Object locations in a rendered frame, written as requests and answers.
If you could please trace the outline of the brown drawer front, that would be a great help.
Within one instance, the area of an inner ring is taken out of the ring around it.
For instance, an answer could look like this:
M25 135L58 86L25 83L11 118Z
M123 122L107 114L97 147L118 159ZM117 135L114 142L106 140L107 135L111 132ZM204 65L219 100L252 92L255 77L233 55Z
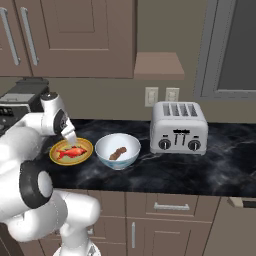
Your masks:
M154 203L164 205L184 205L188 204L189 211L173 211L173 210L155 210ZM193 217L197 207L198 197L195 195L175 195L175 194L160 194L152 193L146 196L145 210L147 214L156 216L178 216L178 217Z
M88 190L87 193L99 200L102 216L125 216L124 192Z

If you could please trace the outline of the brown potato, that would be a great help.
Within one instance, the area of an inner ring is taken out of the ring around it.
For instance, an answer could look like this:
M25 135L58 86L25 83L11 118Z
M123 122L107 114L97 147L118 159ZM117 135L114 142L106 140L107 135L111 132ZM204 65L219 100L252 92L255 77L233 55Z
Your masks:
M116 149L116 151L110 155L109 160L117 160L121 154L127 151L126 147Z

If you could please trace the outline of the silver four-slot toaster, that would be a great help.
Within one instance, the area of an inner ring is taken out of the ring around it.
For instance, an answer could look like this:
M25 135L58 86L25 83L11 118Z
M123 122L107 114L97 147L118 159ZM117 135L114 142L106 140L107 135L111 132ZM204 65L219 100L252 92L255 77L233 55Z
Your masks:
M150 151L204 155L208 123L196 102L157 102L150 122Z

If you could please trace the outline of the yellow plate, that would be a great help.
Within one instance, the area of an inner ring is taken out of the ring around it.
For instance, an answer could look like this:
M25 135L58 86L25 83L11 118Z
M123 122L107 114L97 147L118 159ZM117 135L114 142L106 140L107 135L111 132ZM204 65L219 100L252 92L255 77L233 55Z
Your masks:
M82 156L79 156L76 158L64 157L64 158L58 160L59 154L57 153L57 150L69 149L72 147L72 145L70 145L66 140L62 140L62 141L59 141L58 143L56 143L50 149L49 157L54 163L56 163L58 165L73 166L73 165L77 165L77 164L80 164L80 163L86 161L93 153L93 145L87 139L78 138L75 146L80 146L80 147L86 149L87 152L85 154L83 154Z

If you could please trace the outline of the white wall outlet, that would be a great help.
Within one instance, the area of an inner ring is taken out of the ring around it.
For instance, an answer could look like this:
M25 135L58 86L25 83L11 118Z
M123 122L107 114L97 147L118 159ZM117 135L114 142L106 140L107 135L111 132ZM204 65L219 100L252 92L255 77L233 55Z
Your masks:
M179 89L178 88L167 88L165 100L171 102L177 102L179 99Z
M157 101L158 101L158 88L146 87L145 88L145 106L153 107Z

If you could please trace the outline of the brown wall shelf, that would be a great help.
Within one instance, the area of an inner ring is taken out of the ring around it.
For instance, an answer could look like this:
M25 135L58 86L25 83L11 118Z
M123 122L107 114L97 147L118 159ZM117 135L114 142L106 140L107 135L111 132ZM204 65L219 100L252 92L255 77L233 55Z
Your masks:
M183 80L184 70L175 52L139 52L134 78L142 80Z

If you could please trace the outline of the grey framed window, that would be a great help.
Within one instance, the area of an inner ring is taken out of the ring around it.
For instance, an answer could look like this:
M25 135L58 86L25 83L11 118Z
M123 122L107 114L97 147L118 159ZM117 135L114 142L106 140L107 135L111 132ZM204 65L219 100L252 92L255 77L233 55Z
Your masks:
M256 0L207 0L194 96L256 100Z

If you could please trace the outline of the brown dishwasher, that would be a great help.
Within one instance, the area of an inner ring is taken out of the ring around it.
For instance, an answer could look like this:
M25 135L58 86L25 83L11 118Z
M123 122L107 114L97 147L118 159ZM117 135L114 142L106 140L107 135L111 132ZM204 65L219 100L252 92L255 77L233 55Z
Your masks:
M256 209L233 207L228 198L220 200L203 256L256 256Z

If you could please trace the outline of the black stove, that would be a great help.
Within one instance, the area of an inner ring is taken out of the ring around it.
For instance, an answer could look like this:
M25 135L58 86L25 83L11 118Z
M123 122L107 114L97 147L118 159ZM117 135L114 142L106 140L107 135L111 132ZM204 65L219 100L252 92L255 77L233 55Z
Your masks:
M23 78L0 96L0 136L30 112L42 112L42 94L49 92L49 81L43 78Z

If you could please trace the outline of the red fish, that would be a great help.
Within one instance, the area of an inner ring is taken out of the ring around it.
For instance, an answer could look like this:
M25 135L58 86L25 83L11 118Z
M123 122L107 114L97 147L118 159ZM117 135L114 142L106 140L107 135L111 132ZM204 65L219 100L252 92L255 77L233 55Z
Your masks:
M57 150L57 153L59 154L58 160L60 160L64 157L76 158L76 157L82 156L86 152L87 152L87 150L80 146L72 146L69 149Z

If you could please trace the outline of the white bowl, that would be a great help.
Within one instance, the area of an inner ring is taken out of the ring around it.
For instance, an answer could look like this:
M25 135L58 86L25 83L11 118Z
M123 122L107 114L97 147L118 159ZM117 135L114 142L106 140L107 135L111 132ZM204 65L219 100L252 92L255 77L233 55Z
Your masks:
M118 149L125 148L115 160L110 160ZM95 152L99 160L113 170L123 170L132 165L138 158L141 149L139 140L129 134L113 133L99 139L95 144Z

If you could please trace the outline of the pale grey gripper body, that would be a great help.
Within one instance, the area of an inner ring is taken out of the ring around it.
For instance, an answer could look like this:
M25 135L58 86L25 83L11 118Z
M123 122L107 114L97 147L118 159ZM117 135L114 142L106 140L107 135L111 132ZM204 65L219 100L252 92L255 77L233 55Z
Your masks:
M77 142L77 137L76 137L76 133L73 129L69 129L68 127L66 127L62 132L61 135L63 136L63 138L72 146L76 145Z

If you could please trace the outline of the brown lower cupboard door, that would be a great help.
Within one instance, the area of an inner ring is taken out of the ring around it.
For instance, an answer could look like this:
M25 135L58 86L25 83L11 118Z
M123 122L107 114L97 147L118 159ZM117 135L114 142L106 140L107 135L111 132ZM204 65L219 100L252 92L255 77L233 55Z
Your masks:
M87 228L93 228L94 234L88 235L98 247L101 256L126 256L126 225L124 217L100 217ZM46 238L39 240L43 256L53 256L61 246L60 234L55 231Z
M131 225L136 224L132 249ZM212 223L127 219L128 256L203 256Z

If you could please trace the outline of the narrow brown upper cupboard door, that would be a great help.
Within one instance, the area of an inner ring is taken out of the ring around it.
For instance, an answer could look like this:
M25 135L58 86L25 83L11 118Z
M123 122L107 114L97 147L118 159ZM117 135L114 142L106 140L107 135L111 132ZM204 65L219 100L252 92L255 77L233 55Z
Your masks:
M16 66L13 61L6 32L0 16L0 76L31 76L32 71L15 1L0 0L0 7L4 7L8 11L8 21L13 40L16 46L17 54L21 59L20 65Z

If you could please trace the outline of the wide brown upper cupboard door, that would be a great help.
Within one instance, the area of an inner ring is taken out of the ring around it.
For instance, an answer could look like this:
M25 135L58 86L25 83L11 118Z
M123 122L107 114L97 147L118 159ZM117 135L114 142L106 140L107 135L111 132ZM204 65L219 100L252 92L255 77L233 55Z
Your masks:
M14 0L35 77L131 78L135 0ZM28 9L34 66L20 7Z

